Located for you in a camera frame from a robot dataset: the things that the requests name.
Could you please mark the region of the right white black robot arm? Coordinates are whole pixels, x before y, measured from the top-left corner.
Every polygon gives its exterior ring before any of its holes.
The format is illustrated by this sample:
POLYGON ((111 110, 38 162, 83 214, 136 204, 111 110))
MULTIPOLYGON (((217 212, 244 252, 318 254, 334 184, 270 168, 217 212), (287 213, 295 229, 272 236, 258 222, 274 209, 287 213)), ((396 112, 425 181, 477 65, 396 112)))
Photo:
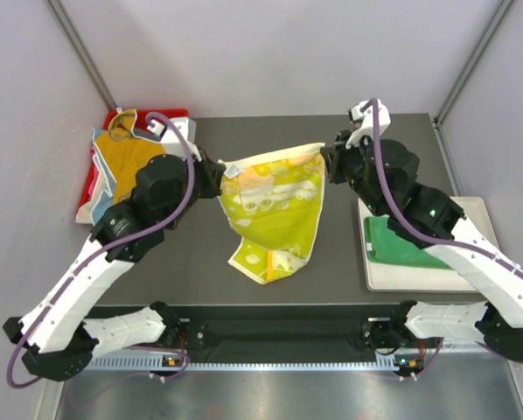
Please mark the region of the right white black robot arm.
POLYGON ((350 146, 338 133, 320 151, 331 183, 348 184, 397 237, 442 261, 483 296, 475 304, 405 301, 387 331, 403 347, 418 339, 475 341, 523 362, 523 270, 479 232, 446 193, 417 180, 420 160, 395 140, 363 136, 350 146))

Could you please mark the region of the green microfiber towel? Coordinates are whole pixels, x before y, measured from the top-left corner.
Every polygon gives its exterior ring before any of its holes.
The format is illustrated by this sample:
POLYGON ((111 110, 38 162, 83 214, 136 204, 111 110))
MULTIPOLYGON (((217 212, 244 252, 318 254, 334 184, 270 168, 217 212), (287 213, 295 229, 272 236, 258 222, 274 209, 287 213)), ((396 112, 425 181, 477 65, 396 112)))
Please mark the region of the green microfiber towel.
POLYGON ((363 227, 365 251, 367 242, 373 245, 372 252, 366 251, 366 256, 372 263, 418 269, 451 270, 446 263, 418 249, 413 243, 400 238, 388 229, 386 217, 366 217, 363 227))

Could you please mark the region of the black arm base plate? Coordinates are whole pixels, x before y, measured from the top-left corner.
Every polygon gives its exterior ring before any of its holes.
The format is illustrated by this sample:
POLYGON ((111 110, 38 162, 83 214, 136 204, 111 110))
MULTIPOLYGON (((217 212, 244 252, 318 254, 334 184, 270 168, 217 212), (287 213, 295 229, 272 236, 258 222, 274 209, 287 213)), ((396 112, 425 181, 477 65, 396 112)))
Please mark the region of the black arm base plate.
POLYGON ((151 304, 169 325, 164 343, 192 361, 367 361, 377 350, 431 348, 435 339, 393 332, 391 304, 151 304))

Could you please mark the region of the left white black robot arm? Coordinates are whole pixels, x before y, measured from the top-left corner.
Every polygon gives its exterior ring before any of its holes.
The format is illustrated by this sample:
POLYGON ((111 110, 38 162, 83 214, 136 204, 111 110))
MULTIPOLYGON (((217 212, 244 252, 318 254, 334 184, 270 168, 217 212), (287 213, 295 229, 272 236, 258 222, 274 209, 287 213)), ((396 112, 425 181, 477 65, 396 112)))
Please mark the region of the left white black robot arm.
POLYGON ((89 363, 125 348, 167 348, 181 339, 173 309, 155 302, 111 318, 88 314, 110 286, 164 241, 199 199, 221 194, 226 167, 201 153, 181 158, 158 155, 136 173, 128 198, 110 206, 95 223, 81 252, 43 301, 23 317, 8 318, 3 330, 35 380, 64 382, 89 363))

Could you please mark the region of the yellow green patterned towel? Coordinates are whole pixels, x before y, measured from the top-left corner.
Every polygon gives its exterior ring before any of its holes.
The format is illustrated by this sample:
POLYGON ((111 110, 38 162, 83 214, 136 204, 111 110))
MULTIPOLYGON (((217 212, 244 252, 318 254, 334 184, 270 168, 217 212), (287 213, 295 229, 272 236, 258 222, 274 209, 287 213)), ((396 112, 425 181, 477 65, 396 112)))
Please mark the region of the yellow green patterned towel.
POLYGON ((229 265, 265 285, 296 274, 309 261, 324 204, 323 143, 220 161, 219 202, 241 242, 229 265))

